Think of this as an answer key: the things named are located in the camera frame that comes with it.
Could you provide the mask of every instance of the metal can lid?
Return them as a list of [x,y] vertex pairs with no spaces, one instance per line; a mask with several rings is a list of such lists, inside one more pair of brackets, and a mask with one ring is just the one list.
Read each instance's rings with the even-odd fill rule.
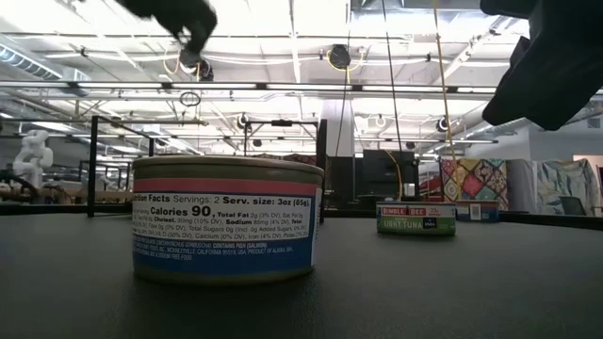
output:
[[276,159],[250,158],[242,156],[217,155],[165,155],[134,160],[133,168],[140,169],[154,165],[226,165],[250,166],[282,170],[298,170],[324,177],[324,170],[303,163]]

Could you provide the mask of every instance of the white robot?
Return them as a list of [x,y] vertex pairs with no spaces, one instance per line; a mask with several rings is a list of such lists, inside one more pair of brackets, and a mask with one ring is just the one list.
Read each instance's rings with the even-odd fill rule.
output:
[[53,165],[53,151],[46,147],[47,138],[46,131],[29,131],[21,140],[21,151],[12,164],[15,174],[24,176],[35,188],[41,187],[43,169]]

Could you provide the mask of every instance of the ceiling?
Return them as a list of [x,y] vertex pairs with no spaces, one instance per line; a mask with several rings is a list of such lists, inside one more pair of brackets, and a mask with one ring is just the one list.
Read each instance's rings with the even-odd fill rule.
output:
[[[386,1],[387,24],[380,1],[353,0],[215,0],[219,24],[204,50],[214,69],[215,81],[303,84],[343,84],[345,73],[332,68],[324,58],[335,43],[348,44],[353,61],[352,84],[432,86],[441,84],[438,48],[431,1]],[[524,21],[487,16],[479,0],[444,1],[439,11],[445,80],[448,86],[494,87],[508,69],[508,58],[521,35],[528,33]],[[387,28],[391,64],[387,51]],[[0,11],[0,34],[47,65],[70,67],[92,81],[189,82],[195,74],[178,69],[180,46],[152,21],[131,15],[114,0],[4,0]],[[0,79],[34,80],[0,63]],[[186,108],[177,99],[180,92],[127,90],[121,93],[94,89],[88,97],[77,98],[59,91],[23,90],[49,105],[121,116],[125,119],[174,120],[197,118],[200,125],[162,125],[163,133],[188,136],[237,136],[236,117],[245,112],[252,120],[289,119],[316,121],[324,100],[341,100],[341,95],[307,95],[304,92],[208,90],[200,92],[197,107]],[[138,95],[137,100],[117,100],[119,95]],[[349,96],[356,118],[358,137],[387,137],[396,134],[390,96]],[[483,96],[451,97],[450,118],[457,130],[481,122]],[[439,95],[397,99],[400,134],[405,137],[433,137],[435,121],[444,115]],[[308,136],[316,131],[300,127],[265,126],[256,135]],[[187,140],[206,153],[232,153],[240,146],[219,141]],[[275,140],[261,151],[312,152],[312,141]],[[370,143],[362,145],[373,147]]]

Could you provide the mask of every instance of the black cable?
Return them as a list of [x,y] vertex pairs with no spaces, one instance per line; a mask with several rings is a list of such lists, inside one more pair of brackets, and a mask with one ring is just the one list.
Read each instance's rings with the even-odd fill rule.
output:
[[[351,34],[351,29],[348,29],[348,53],[350,52],[350,34]],[[337,157],[339,155],[339,140],[341,139],[341,129],[343,128],[343,115],[344,112],[346,110],[346,86],[348,85],[348,69],[350,68],[350,65],[348,65],[348,67],[346,67],[346,71],[345,71],[345,78],[343,81],[343,105],[341,106],[341,117],[339,117],[339,133],[337,135],[337,147],[335,148],[335,157]],[[352,146],[351,146],[351,150],[353,152],[355,152],[355,145],[352,142]]]
[[[389,59],[389,75],[392,80],[392,98],[394,99],[394,117],[396,118],[396,135],[398,136],[398,146],[399,146],[399,161],[402,163],[402,141],[399,139],[399,122],[398,122],[398,106],[396,105],[396,87],[394,84],[394,66],[392,66],[392,50],[389,46],[389,30],[387,29],[387,14],[385,10],[385,0],[381,0],[383,5],[383,22],[385,24],[385,41],[387,42],[387,57]],[[402,184],[404,181],[404,171],[401,172],[401,181]]]

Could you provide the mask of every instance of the can label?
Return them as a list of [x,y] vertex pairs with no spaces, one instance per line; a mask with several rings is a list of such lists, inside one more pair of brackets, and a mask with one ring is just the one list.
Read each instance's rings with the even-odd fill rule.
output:
[[400,233],[452,231],[456,227],[454,206],[380,204],[377,229]]
[[316,185],[160,178],[136,180],[134,192],[136,263],[207,275],[314,264]]

